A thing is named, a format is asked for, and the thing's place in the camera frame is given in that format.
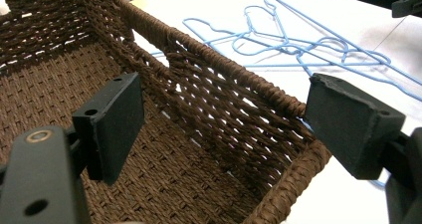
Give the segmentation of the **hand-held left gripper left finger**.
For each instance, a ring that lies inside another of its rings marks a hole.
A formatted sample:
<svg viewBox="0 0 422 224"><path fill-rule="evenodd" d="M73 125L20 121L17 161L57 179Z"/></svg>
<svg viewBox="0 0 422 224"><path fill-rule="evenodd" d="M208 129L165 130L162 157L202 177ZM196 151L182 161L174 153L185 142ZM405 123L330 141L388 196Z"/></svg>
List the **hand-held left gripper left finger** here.
<svg viewBox="0 0 422 224"><path fill-rule="evenodd" d="M88 152L90 179L113 185L144 124L139 74L108 81L72 114L72 120Z"/></svg>

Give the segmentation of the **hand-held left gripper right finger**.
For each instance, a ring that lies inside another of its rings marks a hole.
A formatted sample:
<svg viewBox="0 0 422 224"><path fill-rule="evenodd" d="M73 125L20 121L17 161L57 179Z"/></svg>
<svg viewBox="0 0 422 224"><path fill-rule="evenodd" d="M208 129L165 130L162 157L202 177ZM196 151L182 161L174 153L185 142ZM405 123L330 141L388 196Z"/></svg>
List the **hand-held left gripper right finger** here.
<svg viewBox="0 0 422 224"><path fill-rule="evenodd" d="M385 144L397 138L405 115L337 77L310 77L305 121L355 178L379 177Z"/></svg>

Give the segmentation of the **brown woven basket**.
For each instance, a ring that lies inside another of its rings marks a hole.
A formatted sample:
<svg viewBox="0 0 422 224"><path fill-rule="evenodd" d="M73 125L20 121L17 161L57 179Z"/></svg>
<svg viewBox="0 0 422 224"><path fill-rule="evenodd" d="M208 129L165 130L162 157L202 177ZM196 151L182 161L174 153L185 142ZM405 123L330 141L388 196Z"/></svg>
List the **brown woven basket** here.
<svg viewBox="0 0 422 224"><path fill-rule="evenodd" d="M18 134L140 75L145 123L118 181L85 184L97 224L281 224L329 160L303 103L125 0L5 2L0 164Z"/></svg>

